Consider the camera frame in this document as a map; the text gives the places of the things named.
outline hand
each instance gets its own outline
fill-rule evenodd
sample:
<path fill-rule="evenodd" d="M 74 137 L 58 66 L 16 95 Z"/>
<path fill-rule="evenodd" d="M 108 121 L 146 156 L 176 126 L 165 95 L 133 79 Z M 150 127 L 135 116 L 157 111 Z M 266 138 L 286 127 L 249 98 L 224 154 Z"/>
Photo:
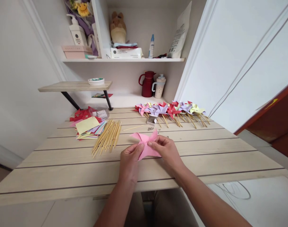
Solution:
<path fill-rule="evenodd" d="M 148 142 L 148 146 L 160 153 L 169 170 L 175 172 L 175 170 L 185 167 L 172 139 L 157 136 L 155 142 Z"/>
<path fill-rule="evenodd" d="M 138 158 L 144 150 L 143 144 L 133 144 L 121 152 L 119 181 L 138 182 Z"/>

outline wooden desk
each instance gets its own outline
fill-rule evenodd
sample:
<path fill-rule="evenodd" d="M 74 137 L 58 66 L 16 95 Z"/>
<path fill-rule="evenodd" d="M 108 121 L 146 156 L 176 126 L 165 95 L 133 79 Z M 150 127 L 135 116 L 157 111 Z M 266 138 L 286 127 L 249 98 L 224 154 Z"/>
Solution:
<path fill-rule="evenodd" d="M 76 140 L 74 128 L 65 121 L 0 183 L 0 205 L 108 195 L 118 180 L 120 152 L 137 140 L 134 132 L 150 135 L 146 118 L 131 108 L 114 109 L 110 119 L 122 121 L 118 146 L 112 153 L 92 159 L 95 140 Z M 208 128 L 189 123 L 179 128 L 170 122 L 157 125 L 160 135 L 173 139 L 186 166 L 204 183 L 274 177 L 288 171 L 214 121 Z M 138 125 L 145 126 L 123 131 Z M 139 162 L 136 191 L 178 187 L 162 167 L 162 159 L 146 157 Z"/>
<path fill-rule="evenodd" d="M 102 90 L 104 92 L 109 110 L 113 110 L 111 107 L 107 90 L 112 85 L 112 81 L 105 81 L 104 85 L 91 86 L 87 81 L 62 81 L 56 84 L 39 88 L 39 92 L 61 92 L 65 98 L 78 110 L 80 107 L 67 93 L 68 91 L 97 91 Z"/>

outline white bottle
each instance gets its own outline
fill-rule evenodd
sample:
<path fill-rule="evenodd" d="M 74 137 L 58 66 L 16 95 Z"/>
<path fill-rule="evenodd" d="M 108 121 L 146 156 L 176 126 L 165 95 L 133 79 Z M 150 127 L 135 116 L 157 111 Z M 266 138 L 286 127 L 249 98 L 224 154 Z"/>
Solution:
<path fill-rule="evenodd" d="M 76 17 L 70 14 L 66 15 L 71 17 L 72 25 L 69 26 L 69 30 L 71 31 L 75 45 L 88 46 L 84 29 L 79 25 Z"/>
<path fill-rule="evenodd" d="M 153 58 L 153 50 L 154 50 L 154 34 L 152 34 L 152 37 L 151 37 L 148 58 Z"/>
<path fill-rule="evenodd" d="M 154 87 L 154 84 L 156 84 L 156 89 L 155 89 L 155 94 L 154 94 L 155 98 L 162 97 L 165 83 L 166 83 L 166 78 L 164 77 L 164 74 L 160 74 L 160 76 L 156 79 L 156 82 L 152 84 L 152 91 L 154 91 L 153 87 Z"/>
<path fill-rule="evenodd" d="M 99 37 L 98 37 L 98 32 L 97 32 L 97 26 L 96 23 L 92 24 L 93 27 L 93 34 L 94 34 L 94 45 L 96 46 L 96 49 L 98 51 L 99 57 L 101 57 L 101 49 L 100 49 L 100 42 L 99 42 Z"/>

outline pink box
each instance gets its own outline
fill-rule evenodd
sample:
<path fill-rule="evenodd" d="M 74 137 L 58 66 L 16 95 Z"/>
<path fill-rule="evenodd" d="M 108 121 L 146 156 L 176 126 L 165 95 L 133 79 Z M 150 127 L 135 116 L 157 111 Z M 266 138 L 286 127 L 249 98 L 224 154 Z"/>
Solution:
<path fill-rule="evenodd" d="M 62 46 L 67 59 L 85 58 L 85 55 L 92 55 L 93 51 L 88 46 Z"/>

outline red thermos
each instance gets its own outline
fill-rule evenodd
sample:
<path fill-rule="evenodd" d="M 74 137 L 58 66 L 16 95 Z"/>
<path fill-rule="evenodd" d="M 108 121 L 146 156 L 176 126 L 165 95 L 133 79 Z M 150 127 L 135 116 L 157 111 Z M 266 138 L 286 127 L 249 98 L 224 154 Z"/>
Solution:
<path fill-rule="evenodd" d="M 145 74 L 140 75 L 140 78 L 138 79 L 138 83 L 140 84 L 140 80 L 142 76 L 145 76 L 143 80 L 143 84 L 140 84 L 143 86 L 142 88 L 142 96 L 146 98 L 152 97 L 152 84 L 154 83 L 154 78 L 153 76 L 156 73 L 153 71 L 146 71 Z"/>

